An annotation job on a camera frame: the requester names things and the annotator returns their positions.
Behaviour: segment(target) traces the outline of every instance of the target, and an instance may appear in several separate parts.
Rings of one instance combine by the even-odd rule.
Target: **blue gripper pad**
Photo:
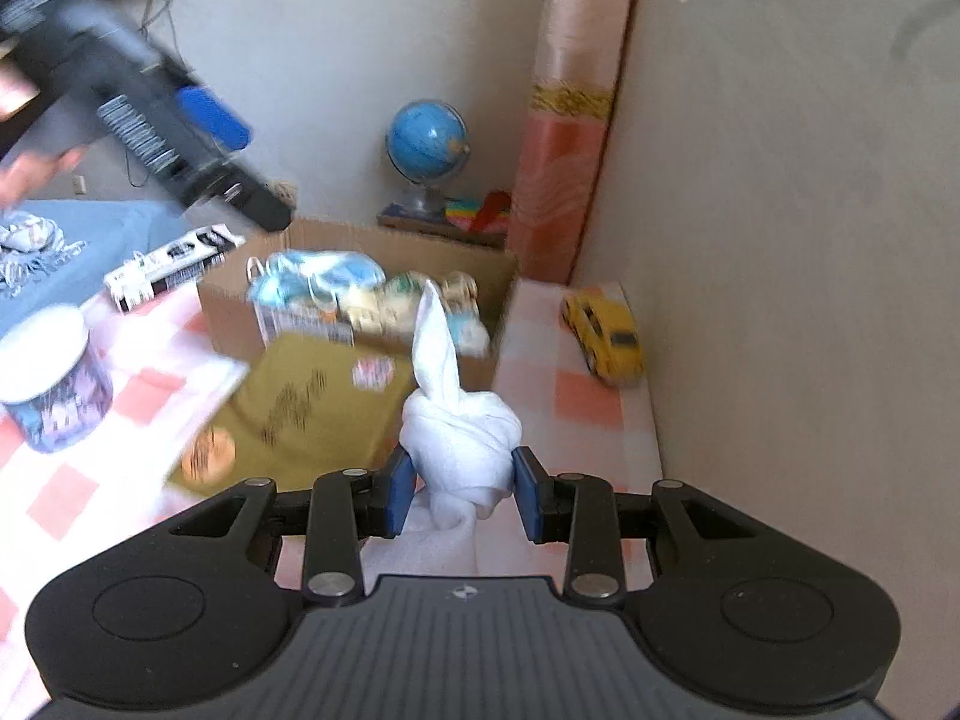
[[[542,471],[539,463],[534,459],[530,464],[527,456],[532,457],[533,453],[525,446],[515,449],[514,457],[514,498],[517,501],[517,510],[520,512],[520,520],[523,522],[523,530],[527,533],[528,541],[535,544],[544,543],[544,518],[541,516],[541,510],[538,506],[539,483],[549,481],[548,479],[536,478],[536,470]]]
[[[237,115],[199,86],[185,86],[176,92],[176,103],[195,127],[212,135],[224,148],[243,151],[253,139],[251,129]]]
[[[387,461],[381,476],[390,480],[390,494],[387,502],[387,531],[388,538],[399,536],[403,530],[403,523],[410,511],[410,503],[416,491],[416,469],[414,461],[410,459],[403,447],[398,446],[394,454]]]

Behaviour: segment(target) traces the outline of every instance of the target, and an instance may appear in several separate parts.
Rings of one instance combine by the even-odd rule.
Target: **person's hand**
[[[11,62],[0,57],[0,122],[5,122],[37,96],[37,89]],[[86,148],[71,148],[59,157],[21,154],[13,165],[0,169],[0,211],[16,205],[40,189],[57,173],[77,167]]]
[[[86,148],[71,148],[59,157],[32,152],[18,156],[13,165],[0,170],[0,210],[16,205],[58,173],[73,170],[85,153]]]

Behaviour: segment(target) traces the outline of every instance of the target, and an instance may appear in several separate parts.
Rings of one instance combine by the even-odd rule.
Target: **sticker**
[[[237,447],[229,431],[209,427],[195,438],[181,457],[181,469],[191,482],[209,485],[227,476],[236,460]]]
[[[353,366],[353,385],[357,389],[382,392],[394,379],[397,367],[389,357],[364,357]]]

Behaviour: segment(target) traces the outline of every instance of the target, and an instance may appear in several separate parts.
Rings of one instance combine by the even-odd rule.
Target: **white cloth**
[[[473,576],[475,531],[512,490],[511,452],[522,429],[492,392],[460,389],[457,356],[436,285],[416,312],[414,374],[419,389],[403,407],[400,444],[424,489],[414,496],[403,533],[372,538],[361,554],[368,589],[380,574]]]
[[[40,281],[86,246],[68,244],[53,220],[26,211],[0,209],[0,299],[16,298],[32,281]]]

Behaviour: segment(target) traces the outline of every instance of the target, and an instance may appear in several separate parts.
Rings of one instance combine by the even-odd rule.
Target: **toy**
[[[611,386],[640,378],[643,352],[634,315],[625,303],[573,292],[563,300],[560,316],[580,342],[590,373]]]

